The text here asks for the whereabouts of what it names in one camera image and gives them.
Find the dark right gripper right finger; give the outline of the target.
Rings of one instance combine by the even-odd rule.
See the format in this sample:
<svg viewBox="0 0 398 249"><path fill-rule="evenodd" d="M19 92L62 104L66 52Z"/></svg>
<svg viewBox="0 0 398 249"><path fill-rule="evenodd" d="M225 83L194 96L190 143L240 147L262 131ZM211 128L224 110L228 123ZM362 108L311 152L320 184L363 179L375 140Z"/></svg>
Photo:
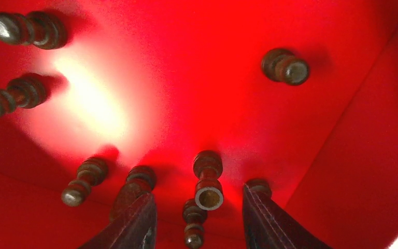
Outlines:
<svg viewBox="0 0 398 249"><path fill-rule="evenodd" d="M247 248L331 248L267 193L248 185L243 187L243 223Z"/></svg>

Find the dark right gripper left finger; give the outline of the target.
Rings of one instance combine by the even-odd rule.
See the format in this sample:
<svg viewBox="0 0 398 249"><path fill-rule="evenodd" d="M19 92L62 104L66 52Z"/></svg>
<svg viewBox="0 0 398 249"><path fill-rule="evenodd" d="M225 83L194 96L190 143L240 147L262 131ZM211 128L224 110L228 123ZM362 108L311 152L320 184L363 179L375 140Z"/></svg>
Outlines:
<svg viewBox="0 0 398 249"><path fill-rule="evenodd" d="M147 193L80 248L155 248L156 237L157 206L154 195Z"/></svg>

